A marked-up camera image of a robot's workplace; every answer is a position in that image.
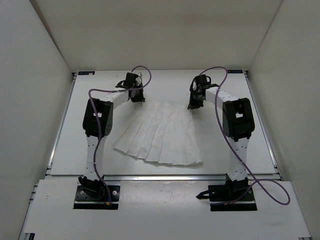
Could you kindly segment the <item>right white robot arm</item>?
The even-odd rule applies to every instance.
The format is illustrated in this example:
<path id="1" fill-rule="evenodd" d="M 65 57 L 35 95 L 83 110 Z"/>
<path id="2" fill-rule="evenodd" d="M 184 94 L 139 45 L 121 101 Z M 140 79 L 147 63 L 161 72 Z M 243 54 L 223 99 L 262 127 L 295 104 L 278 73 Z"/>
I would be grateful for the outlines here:
<path id="1" fill-rule="evenodd" d="M 189 110 L 202 108 L 204 102 L 207 101 L 222 111 L 222 120 L 218 120 L 218 125 L 230 148 L 226 176 L 227 180 L 231 182 L 224 187 L 224 195 L 229 200 L 236 200 L 243 192 L 237 183 L 248 183 L 245 166 L 247 147 L 252 132 L 255 130 L 251 102 L 246 97 L 238 98 L 219 90 L 219 85 L 212 84 L 211 78 L 205 74 L 194 77 L 189 91 L 190 97 L 187 106 Z"/>

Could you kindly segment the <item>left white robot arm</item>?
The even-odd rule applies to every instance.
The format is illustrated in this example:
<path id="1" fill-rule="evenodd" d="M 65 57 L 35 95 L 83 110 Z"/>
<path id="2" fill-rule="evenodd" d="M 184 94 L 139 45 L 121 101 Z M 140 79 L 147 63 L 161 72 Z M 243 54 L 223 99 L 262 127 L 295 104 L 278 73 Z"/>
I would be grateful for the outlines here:
<path id="1" fill-rule="evenodd" d="M 82 123 L 87 139 L 87 161 L 85 172 L 79 181 L 82 185 L 89 182 L 87 193 L 93 199 L 99 199 L 105 192 L 102 184 L 103 153 L 107 136 L 112 131 L 114 110 L 128 101 L 145 101 L 143 75 L 141 72 L 128 72 L 125 80 L 120 81 L 115 90 L 103 91 L 105 95 L 100 98 L 92 97 L 92 92 L 92 89 L 89 90 Z"/>

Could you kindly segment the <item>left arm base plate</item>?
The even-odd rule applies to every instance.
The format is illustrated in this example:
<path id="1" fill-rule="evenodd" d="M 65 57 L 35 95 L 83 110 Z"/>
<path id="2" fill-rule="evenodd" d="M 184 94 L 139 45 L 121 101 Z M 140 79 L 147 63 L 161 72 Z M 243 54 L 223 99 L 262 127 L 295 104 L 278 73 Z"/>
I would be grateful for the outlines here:
<path id="1" fill-rule="evenodd" d="M 117 210 L 120 200 L 120 185 L 108 185 L 100 180 L 78 177 L 73 208 L 76 210 Z"/>

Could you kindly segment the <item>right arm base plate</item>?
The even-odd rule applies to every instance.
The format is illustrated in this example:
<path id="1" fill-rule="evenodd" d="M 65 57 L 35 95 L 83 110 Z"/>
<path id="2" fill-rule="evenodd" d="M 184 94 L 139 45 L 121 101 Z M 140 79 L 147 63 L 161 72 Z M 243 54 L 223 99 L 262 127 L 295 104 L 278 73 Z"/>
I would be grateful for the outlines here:
<path id="1" fill-rule="evenodd" d="M 199 200 L 209 200 L 212 212 L 253 212 L 257 205 L 249 180 L 240 181 L 227 179 L 222 185 L 209 185 L 208 189 L 200 192 Z"/>

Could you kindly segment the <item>white pleated skirt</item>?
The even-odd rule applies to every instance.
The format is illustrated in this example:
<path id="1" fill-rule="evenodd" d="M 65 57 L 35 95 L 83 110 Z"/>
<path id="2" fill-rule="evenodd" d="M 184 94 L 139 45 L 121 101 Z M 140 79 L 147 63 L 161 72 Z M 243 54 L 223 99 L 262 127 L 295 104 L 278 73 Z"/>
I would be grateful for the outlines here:
<path id="1" fill-rule="evenodd" d="M 203 164 L 192 112 L 167 101 L 138 103 L 112 147 L 155 165 L 188 168 Z"/>

